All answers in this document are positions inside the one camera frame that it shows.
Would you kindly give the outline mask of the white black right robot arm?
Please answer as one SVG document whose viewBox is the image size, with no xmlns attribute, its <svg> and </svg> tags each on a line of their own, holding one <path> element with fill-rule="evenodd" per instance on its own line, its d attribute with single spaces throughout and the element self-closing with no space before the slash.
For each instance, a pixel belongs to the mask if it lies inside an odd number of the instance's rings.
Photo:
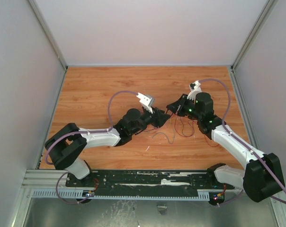
<svg viewBox="0 0 286 227">
<path fill-rule="evenodd" d="M 226 164 L 216 164 L 209 168 L 207 185 L 218 188 L 222 183 L 240 188 L 254 202 L 260 202 L 282 191 L 285 186 L 279 158 L 251 146 L 234 133 L 220 117 L 214 113 L 214 102 L 206 92 L 200 92 L 194 100 L 183 94 L 176 102 L 167 105 L 172 113 L 196 120 L 199 130 L 209 139 L 221 145 L 238 160 L 243 169 L 235 169 Z"/>
</svg>

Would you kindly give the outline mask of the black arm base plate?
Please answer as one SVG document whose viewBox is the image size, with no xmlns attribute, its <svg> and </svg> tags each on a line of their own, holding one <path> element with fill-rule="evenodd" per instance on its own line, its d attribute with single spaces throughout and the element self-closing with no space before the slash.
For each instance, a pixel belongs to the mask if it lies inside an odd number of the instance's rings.
<svg viewBox="0 0 286 227">
<path fill-rule="evenodd" d="M 92 180 L 67 175 L 67 187 L 97 187 L 97 196 L 196 197 L 199 190 L 222 192 L 233 189 L 213 182 L 206 170 L 93 170 Z"/>
</svg>

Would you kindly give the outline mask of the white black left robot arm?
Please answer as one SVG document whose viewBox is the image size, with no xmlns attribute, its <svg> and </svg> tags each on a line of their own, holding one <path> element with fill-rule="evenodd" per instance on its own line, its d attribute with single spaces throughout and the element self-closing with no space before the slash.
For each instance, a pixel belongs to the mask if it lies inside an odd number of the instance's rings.
<svg viewBox="0 0 286 227">
<path fill-rule="evenodd" d="M 140 112 L 139 109 L 132 108 L 109 129 L 84 129 L 69 123 L 46 141 L 45 158 L 51 159 L 48 164 L 54 165 L 56 170 L 69 172 L 76 177 L 78 183 L 86 187 L 92 184 L 93 174 L 87 162 L 79 158 L 84 149 L 122 146 L 149 125 L 160 128 L 169 118 L 169 114 L 158 108 L 152 108 L 151 112 Z"/>
</svg>

